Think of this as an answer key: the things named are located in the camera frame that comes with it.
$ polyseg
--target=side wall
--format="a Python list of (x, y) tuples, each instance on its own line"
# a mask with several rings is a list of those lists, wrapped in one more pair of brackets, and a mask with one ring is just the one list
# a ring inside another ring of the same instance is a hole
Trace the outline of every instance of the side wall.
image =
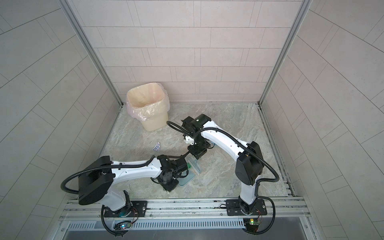
[(42, 239), (119, 105), (56, 0), (0, 1), (0, 56), (0, 238)]
[(171, 102), (258, 101), (301, 4), (68, 2), (122, 101), (160, 82)]
[(383, 15), (383, 1), (314, 0), (262, 103), (323, 239), (384, 237)]

